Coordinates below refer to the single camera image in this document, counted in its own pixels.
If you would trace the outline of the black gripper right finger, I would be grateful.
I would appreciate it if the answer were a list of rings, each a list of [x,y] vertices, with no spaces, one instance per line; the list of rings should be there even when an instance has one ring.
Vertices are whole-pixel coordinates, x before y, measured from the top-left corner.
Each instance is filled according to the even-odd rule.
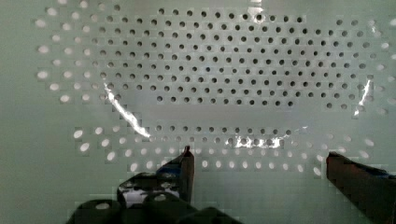
[[[326,177],[374,224],[395,224],[396,178],[330,152]]]

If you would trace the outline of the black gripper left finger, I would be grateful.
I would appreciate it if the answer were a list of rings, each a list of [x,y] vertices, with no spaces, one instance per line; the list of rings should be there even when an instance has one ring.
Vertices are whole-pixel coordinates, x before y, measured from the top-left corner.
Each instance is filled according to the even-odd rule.
[[[150,193],[168,192],[189,203],[194,181],[194,156],[185,146],[180,155],[155,172],[142,172],[117,187],[117,200],[124,208],[142,203]]]

